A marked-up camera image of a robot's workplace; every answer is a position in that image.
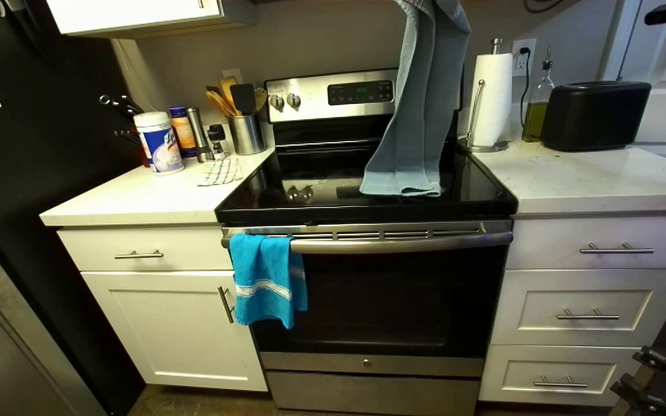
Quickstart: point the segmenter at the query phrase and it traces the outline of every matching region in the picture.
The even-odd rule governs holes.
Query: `oven door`
[[[307,312],[254,325],[259,351],[483,359],[511,223],[246,230],[303,255]]]

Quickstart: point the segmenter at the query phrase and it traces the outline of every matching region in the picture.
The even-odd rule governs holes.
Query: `countertop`
[[[231,158],[231,184],[206,185],[218,162],[179,174],[133,169],[47,214],[47,226],[215,225],[215,209],[274,150]],[[519,199],[519,218],[666,214],[666,158],[643,148],[555,153],[514,141],[503,153],[474,153]]]
[[[666,158],[643,148],[558,153],[511,141],[474,158],[514,193],[516,218],[666,214]]]
[[[227,165],[190,159],[177,174],[136,166],[39,218],[47,226],[215,225],[215,209],[270,153],[231,156]]]

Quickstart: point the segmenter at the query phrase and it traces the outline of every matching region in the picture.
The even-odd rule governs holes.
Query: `stove knob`
[[[268,106],[283,112],[286,109],[286,101],[280,96],[268,96]]]
[[[316,198],[313,185],[303,188],[303,199],[311,201]]]
[[[289,201],[299,201],[302,199],[302,191],[296,191],[294,185],[287,191],[287,199]]]
[[[303,101],[302,101],[299,96],[289,94],[289,96],[287,96],[287,104],[289,104],[292,109],[302,109]]]

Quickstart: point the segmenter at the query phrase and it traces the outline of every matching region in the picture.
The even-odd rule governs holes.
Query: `blue towel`
[[[287,237],[231,239],[237,269],[237,322],[250,326],[261,319],[280,319],[294,329],[294,312],[307,311],[303,259],[294,255]]]
[[[460,0],[395,0],[408,22],[395,112],[368,162],[361,193],[439,198],[439,159],[451,127],[469,22]]]

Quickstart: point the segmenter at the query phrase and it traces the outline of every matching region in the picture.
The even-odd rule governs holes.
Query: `oven handle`
[[[292,239],[292,253],[343,257],[343,255],[417,255],[417,253],[449,253],[503,247],[514,241],[514,232],[483,232],[431,239]]]

